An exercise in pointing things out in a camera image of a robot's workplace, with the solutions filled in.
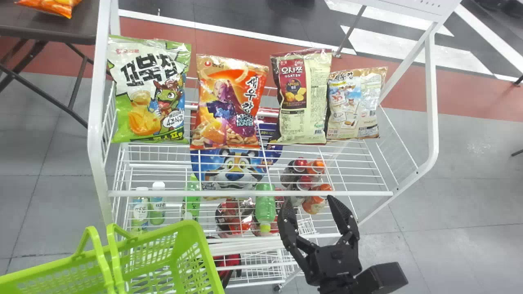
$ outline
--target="green bottle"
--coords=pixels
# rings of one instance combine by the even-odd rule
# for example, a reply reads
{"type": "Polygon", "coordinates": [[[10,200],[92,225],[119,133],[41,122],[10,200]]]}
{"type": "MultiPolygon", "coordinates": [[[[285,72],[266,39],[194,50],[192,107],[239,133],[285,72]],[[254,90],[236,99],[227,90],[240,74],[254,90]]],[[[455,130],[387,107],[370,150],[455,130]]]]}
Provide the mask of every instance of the green bottle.
{"type": "MultiPolygon", "coordinates": [[[[257,191],[274,191],[274,185],[260,183],[256,185],[257,191]]],[[[276,217],[276,201],[274,196],[256,196],[255,216],[260,224],[260,234],[270,235],[270,224],[276,217]]]]}
{"type": "MultiPolygon", "coordinates": [[[[153,191],[165,190],[164,182],[154,182],[153,191]]],[[[152,225],[161,225],[165,221],[165,200],[163,197],[149,198],[149,221],[152,225]]]]}
{"type": "MultiPolygon", "coordinates": [[[[137,187],[136,191],[149,191],[147,187],[137,187]]],[[[131,232],[141,234],[149,226],[149,199],[147,197],[133,197],[131,204],[131,232]]]]}
{"type": "MultiPolygon", "coordinates": [[[[191,174],[185,191],[200,191],[200,181],[196,175],[191,174]]],[[[188,196],[184,197],[184,203],[181,206],[182,215],[184,220],[193,219],[198,221],[200,215],[200,197],[199,196],[188,196]]]]}

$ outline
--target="plastic basket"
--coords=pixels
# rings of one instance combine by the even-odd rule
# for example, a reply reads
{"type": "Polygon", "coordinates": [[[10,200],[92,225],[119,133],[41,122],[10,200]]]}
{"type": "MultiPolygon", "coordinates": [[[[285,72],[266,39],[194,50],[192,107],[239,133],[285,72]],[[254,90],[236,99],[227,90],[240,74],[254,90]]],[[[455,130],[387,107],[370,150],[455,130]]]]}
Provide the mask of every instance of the plastic basket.
{"type": "Polygon", "coordinates": [[[114,282],[95,227],[87,227],[76,252],[36,267],[0,276],[0,293],[9,294],[114,294],[114,282]],[[84,251],[91,239],[93,250],[84,251]]]}
{"type": "Polygon", "coordinates": [[[110,224],[107,237],[119,294],[225,293],[203,229],[194,220],[141,235],[110,224]],[[115,233],[123,240],[117,242],[115,233]]]}

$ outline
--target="gray tiled floor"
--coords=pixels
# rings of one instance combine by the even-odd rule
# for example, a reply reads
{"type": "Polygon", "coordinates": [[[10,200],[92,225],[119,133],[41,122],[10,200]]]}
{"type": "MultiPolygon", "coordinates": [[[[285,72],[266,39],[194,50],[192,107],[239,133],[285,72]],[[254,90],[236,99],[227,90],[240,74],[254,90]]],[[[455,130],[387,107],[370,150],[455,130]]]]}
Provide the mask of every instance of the gray tiled floor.
{"type": "MultiPolygon", "coordinates": [[[[24,74],[67,101],[73,79],[24,74]]],[[[75,109],[88,114],[89,79],[75,109]]],[[[0,94],[0,275],[68,256],[83,229],[105,229],[86,151],[86,130],[14,83],[0,94]]],[[[426,114],[388,110],[418,163],[426,114]]],[[[397,293],[517,293],[523,287],[523,123],[439,116],[436,166],[361,226],[364,267],[398,261],[397,293]]],[[[113,166],[115,153],[109,157],[113,166]]],[[[108,176],[113,169],[108,169],[108,176]]],[[[376,199],[354,198],[358,210],[376,199]]],[[[271,293],[271,286],[228,293],[271,293]]],[[[317,293],[297,278],[284,293],[317,293]]]]}

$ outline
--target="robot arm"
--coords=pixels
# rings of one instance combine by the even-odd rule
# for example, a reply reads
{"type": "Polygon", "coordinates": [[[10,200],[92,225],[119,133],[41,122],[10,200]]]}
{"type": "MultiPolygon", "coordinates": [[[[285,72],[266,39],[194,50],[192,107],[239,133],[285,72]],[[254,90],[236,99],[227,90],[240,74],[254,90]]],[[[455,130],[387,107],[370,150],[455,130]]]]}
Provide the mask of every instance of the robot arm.
{"type": "Polygon", "coordinates": [[[407,285],[398,263],[374,265],[361,272],[360,237],[354,215],[333,196],[327,196],[327,201],[341,234],[334,245],[318,246],[299,235],[296,213],[289,199],[278,215],[280,238],[303,270],[307,284],[319,286],[320,294],[386,294],[407,285]]]}

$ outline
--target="table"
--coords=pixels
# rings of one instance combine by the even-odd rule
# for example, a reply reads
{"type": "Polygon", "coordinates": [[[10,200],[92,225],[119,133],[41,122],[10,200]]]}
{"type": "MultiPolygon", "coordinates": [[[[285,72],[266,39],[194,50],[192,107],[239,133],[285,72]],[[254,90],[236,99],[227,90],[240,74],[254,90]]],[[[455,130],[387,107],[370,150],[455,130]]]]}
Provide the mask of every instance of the table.
{"type": "Polygon", "coordinates": [[[0,59],[0,74],[2,72],[6,73],[6,76],[0,81],[0,92],[13,80],[17,80],[44,99],[64,110],[87,128],[87,122],[73,111],[73,106],[76,95],[78,94],[80,82],[82,81],[85,65],[87,62],[93,64],[93,61],[80,52],[73,44],[95,44],[98,7],[98,0],[83,0],[73,8],[73,17],[67,19],[61,16],[45,14],[28,7],[15,5],[14,0],[0,0],[0,36],[20,38],[0,59]],[[12,69],[8,69],[6,62],[11,59],[29,39],[35,40],[29,52],[12,69]],[[43,50],[48,42],[64,43],[82,58],[80,70],[68,105],[56,100],[19,75],[43,50]]]}

